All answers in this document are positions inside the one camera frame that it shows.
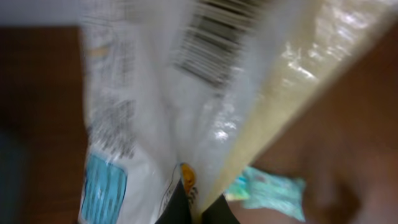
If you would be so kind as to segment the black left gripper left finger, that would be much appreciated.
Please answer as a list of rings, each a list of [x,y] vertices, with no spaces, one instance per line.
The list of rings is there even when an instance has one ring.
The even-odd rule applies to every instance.
[[[171,199],[155,224],[192,224],[188,199],[179,180]]]

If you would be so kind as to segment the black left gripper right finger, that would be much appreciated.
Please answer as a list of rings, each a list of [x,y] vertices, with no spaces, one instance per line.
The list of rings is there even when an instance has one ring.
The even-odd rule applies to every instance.
[[[229,205],[221,194],[201,216],[202,224],[239,224],[238,219],[233,215]]]

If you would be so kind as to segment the teal wet wipes pouch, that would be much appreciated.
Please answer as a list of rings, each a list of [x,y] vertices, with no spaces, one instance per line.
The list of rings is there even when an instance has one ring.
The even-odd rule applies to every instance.
[[[240,201],[246,209],[268,208],[300,222],[305,221],[302,208],[305,181],[268,174],[247,166],[224,191],[227,201]]]

